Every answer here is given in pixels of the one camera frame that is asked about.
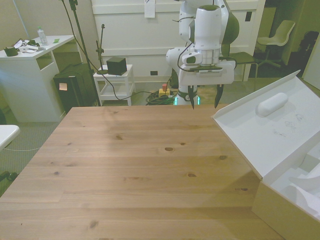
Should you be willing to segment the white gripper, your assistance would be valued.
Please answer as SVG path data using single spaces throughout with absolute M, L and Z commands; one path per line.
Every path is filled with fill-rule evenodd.
M 224 84 L 234 81 L 234 60 L 223 60 L 216 65 L 200 66 L 185 65 L 179 70 L 178 82 L 180 86 L 188 86 L 188 95 L 192 108 L 195 108 L 197 100 L 196 85 L 217 85 L 214 107 L 217 108 L 223 94 Z

